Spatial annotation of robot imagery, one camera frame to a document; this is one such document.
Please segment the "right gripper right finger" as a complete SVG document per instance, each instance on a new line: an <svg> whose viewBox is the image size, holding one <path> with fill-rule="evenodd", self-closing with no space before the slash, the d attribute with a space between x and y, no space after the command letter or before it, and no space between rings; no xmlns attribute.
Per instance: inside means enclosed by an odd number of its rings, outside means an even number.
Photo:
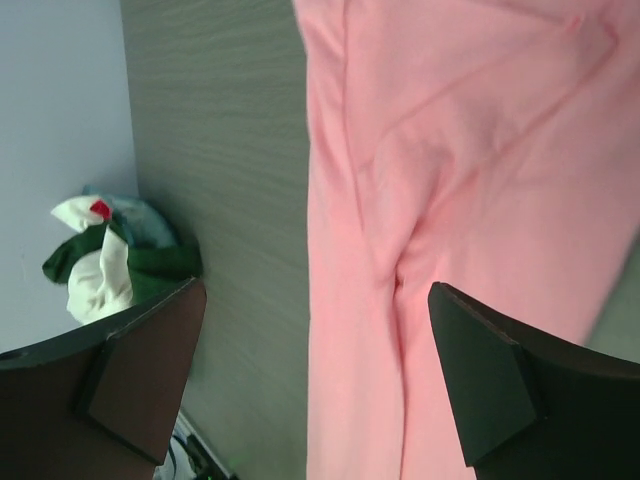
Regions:
<svg viewBox="0 0 640 480"><path fill-rule="evenodd" d="M428 307L465 464L479 479L636 479L639 366L435 283Z"/></svg>

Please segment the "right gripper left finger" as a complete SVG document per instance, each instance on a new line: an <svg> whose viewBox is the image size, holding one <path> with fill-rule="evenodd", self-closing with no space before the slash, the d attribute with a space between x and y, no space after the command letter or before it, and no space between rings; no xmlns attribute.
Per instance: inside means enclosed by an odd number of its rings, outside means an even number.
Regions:
<svg viewBox="0 0 640 480"><path fill-rule="evenodd" d="M163 464L207 294L189 279L1 356L4 479L150 479Z"/></svg>

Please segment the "pink t-shirt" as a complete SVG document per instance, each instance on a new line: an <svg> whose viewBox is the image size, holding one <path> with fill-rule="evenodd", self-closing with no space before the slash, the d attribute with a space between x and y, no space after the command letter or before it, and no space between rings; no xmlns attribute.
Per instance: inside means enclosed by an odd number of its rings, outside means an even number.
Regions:
<svg viewBox="0 0 640 480"><path fill-rule="evenodd" d="M469 479L445 282L584 340L639 232L635 1L298 1L310 479Z"/></svg>

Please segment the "white t-shirt in basket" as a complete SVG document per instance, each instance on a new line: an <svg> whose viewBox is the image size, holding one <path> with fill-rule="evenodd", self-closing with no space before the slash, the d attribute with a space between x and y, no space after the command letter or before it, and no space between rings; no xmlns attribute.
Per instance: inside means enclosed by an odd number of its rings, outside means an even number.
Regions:
<svg viewBox="0 0 640 480"><path fill-rule="evenodd" d="M110 224L90 211L90 206L99 200L97 195L72 197L58 204L51 215L71 228L75 235L88 227ZM107 245L98 252L82 257L71 270L65 285L68 291L67 310L72 317L87 325L132 306L132 284L126 269L127 243L115 240L114 234L107 234Z"/></svg>

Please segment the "dark green t-shirt in basket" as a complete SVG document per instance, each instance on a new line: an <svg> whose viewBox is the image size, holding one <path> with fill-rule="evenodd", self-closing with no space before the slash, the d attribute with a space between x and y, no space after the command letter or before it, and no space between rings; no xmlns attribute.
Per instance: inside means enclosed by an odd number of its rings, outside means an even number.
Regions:
<svg viewBox="0 0 640 480"><path fill-rule="evenodd" d="M88 227L61 244L43 263L46 278L55 284L66 284L72 267L87 254L107 245L107 234L122 242L121 229L110 224ZM133 303L141 303L203 273L197 245L179 244L166 248L136 248L124 243L128 256L126 269L132 284Z"/></svg>

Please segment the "red t-shirt in basket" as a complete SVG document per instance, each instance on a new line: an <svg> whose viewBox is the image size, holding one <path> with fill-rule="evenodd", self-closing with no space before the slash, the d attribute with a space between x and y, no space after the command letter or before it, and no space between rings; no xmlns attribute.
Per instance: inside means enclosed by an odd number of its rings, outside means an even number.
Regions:
<svg viewBox="0 0 640 480"><path fill-rule="evenodd" d="M113 217L113 209L102 199L94 202L90 206L90 211L99 216L104 221L110 221Z"/></svg>

